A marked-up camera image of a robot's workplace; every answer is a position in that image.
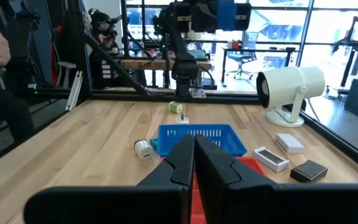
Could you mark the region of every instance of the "black cable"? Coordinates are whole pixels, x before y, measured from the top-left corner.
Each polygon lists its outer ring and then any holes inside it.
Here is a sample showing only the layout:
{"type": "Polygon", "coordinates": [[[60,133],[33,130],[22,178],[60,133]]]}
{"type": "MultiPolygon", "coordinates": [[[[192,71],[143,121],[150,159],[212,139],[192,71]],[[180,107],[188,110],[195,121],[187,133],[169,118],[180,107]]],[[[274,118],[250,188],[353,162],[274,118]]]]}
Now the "black cable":
{"type": "Polygon", "coordinates": [[[211,86],[215,86],[215,79],[212,77],[212,74],[204,67],[198,66],[200,69],[204,70],[211,77],[211,86]]]}

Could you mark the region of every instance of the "red object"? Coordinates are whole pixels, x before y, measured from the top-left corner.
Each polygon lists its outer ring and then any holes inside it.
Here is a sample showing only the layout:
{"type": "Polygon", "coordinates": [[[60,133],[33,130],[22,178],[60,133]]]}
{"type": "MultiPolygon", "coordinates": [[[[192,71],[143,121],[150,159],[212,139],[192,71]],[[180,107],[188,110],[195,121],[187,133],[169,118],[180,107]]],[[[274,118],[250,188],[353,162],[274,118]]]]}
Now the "red object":
{"type": "MultiPolygon", "coordinates": [[[[56,28],[58,36],[60,36],[63,33],[63,26],[58,26],[56,28]]],[[[58,72],[55,71],[55,48],[51,47],[50,49],[50,70],[51,70],[51,77],[52,77],[52,85],[56,86],[57,84],[57,78],[59,76],[58,72]]]]}
{"type": "Polygon", "coordinates": [[[233,48],[233,49],[238,49],[238,48],[239,48],[239,45],[240,45],[240,44],[239,44],[238,41],[234,41],[234,42],[233,42],[233,45],[232,45],[232,48],[233,48]]]}
{"type": "MultiPolygon", "coordinates": [[[[237,160],[241,161],[243,164],[249,166],[251,169],[257,171],[258,173],[267,176],[265,171],[259,165],[258,160],[251,157],[236,157],[237,160]]],[[[191,224],[205,224],[205,216],[203,203],[201,201],[200,190],[198,190],[198,183],[196,174],[193,176],[193,193],[191,195],[191,224]]]]}

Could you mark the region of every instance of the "wooden table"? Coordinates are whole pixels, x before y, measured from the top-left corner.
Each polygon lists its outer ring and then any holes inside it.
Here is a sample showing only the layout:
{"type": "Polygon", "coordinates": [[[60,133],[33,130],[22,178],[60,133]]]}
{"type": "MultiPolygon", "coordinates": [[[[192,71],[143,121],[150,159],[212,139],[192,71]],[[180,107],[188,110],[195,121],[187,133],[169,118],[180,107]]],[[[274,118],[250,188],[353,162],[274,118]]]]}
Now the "wooden table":
{"type": "MultiPolygon", "coordinates": [[[[207,70],[211,69],[212,65],[211,62],[207,61],[197,61],[198,66],[203,67],[207,70]]],[[[153,62],[150,62],[150,60],[139,60],[139,59],[125,59],[121,60],[121,65],[125,69],[138,69],[142,67],[144,70],[165,70],[165,60],[154,60],[153,62]]],[[[173,60],[170,60],[170,70],[173,67],[173,60]]]]}
{"type": "MultiPolygon", "coordinates": [[[[328,168],[323,182],[358,182],[358,165],[308,126],[290,129],[265,119],[261,106],[184,105],[191,123],[227,123],[248,153],[266,146],[291,160],[287,170],[267,175],[276,182],[295,182],[290,169],[312,159],[328,168]],[[303,154],[286,154],[277,133],[294,135],[303,154]]],[[[167,103],[87,101],[0,159],[0,223],[23,223],[27,199],[58,185],[135,185],[159,164],[159,156],[140,161],[133,143],[157,136],[160,124],[173,124],[177,114],[167,103]]]]}

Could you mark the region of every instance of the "white box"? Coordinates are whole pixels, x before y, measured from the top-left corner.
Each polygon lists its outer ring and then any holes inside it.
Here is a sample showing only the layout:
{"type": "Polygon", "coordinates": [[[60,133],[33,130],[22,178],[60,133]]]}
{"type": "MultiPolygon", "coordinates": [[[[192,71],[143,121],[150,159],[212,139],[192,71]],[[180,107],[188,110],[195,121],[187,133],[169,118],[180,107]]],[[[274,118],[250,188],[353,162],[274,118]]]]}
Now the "white box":
{"type": "Polygon", "coordinates": [[[276,141],[283,146],[287,153],[302,153],[305,151],[305,147],[291,134],[277,134],[276,141]]]}
{"type": "Polygon", "coordinates": [[[285,170],[290,163],[288,159],[281,158],[280,156],[266,149],[266,147],[255,149],[252,157],[257,159],[263,165],[271,168],[275,172],[285,170]]]}

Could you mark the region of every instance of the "white block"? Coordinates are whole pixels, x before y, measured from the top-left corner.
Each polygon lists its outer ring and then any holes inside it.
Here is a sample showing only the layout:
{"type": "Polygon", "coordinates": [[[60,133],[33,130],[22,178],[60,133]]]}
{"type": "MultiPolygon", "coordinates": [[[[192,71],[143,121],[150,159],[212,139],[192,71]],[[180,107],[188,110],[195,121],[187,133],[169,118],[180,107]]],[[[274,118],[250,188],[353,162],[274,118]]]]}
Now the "white block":
{"type": "Polygon", "coordinates": [[[288,159],[284,159],[274,154],[272,151],[266,149],[266,147],[255,149],[252,157],[275,172],[285,170],[290,163],[288,159]]]}
{"type": "Polygon", "coordinates": [[[276,141],[283,146],[287,153],[302,153],[305,151],[305,147],[291,134],[277,134],[276,141]]]}
{"type": "Polygon", "coordinates": [[[136,141],[134,149],[142,161],[153,158],[153,147],[145,139],[136,141]]]}
{"type": "Polygon", "coordinates": [[[183,119],[177,118],[175,122],[176,122],[176,124],[189,124],[189,119],[188,118],[183,118],[183,119]]]}

